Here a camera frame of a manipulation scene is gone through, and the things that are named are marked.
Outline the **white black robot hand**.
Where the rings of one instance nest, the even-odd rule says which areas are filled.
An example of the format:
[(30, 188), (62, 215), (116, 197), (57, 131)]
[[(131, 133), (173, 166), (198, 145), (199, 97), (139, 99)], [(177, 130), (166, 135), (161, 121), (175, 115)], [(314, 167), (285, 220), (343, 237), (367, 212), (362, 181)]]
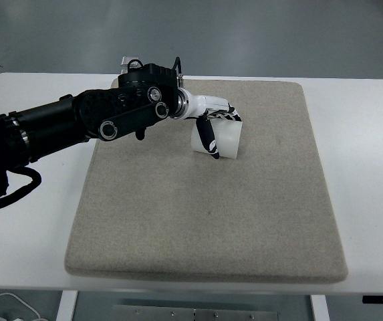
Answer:
[(243, 122), (229, 102), (220, 97), (193, 95), (181, 89), (175, 118), (193, 119), (191, 134), (194, 151), (218, 159), (236, 159)]

